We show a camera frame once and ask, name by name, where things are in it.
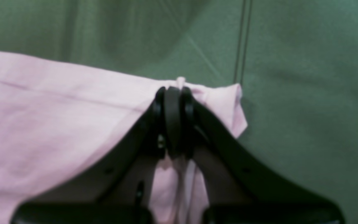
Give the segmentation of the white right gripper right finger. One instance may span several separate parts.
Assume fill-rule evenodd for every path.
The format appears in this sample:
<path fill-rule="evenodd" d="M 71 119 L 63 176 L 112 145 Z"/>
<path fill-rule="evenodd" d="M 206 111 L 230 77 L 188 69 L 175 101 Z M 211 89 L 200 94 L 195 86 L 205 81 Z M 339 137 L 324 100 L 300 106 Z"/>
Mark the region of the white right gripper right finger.
<path fill-rule="evenodd" d="M 340 208 L 257 160 L 189 88 L 179 91 L 181 152 L 204 179 L 202 224 L 344 224 Z"/>

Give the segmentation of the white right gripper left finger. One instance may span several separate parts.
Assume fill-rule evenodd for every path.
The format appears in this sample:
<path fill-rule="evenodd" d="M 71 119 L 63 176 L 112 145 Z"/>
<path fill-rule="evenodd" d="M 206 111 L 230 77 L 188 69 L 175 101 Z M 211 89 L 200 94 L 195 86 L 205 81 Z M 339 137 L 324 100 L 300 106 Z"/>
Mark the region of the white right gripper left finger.
<path fill-rule="evenodd" d="M 164 95 L 104 157 L 23 203 L 11 224 L 155 224 L 148 208 L 154 170 L 164 158 Z"/>

